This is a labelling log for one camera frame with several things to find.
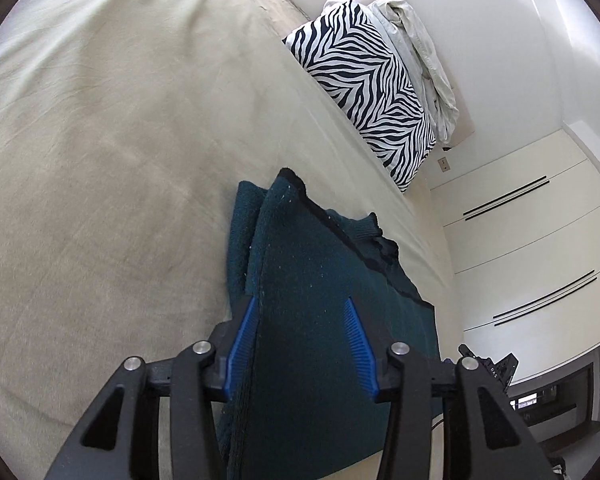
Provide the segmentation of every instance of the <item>zebra print pillow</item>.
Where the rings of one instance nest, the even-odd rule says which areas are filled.
[[[405,191],[436,142],[402,61],[348,0],[283,40]]]

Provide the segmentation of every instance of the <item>wall socket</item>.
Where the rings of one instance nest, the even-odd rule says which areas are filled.
[[[449,171],[451,169],[451,167],[449,166],[449,163],[446,161],[446,156],[439,158],[438,164],[440,165],[440,169],[442,170],[442,173],[444,173],[445,171]]]

